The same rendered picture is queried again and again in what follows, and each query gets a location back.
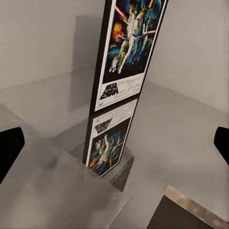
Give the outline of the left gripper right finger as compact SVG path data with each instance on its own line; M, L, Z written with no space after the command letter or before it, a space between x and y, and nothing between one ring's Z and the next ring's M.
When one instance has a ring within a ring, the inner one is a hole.
M229 165L229 129L218 127L215 133L214 145L221 153L227 164Z

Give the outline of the poster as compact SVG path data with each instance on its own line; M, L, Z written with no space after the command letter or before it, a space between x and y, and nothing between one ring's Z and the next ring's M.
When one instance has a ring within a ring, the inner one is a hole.
M168 0L105 0L89 116L139 96Z

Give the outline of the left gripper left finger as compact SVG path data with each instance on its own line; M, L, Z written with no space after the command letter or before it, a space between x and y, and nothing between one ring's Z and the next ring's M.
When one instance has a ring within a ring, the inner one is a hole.
M25 145L20 127L0 132L0 184Z

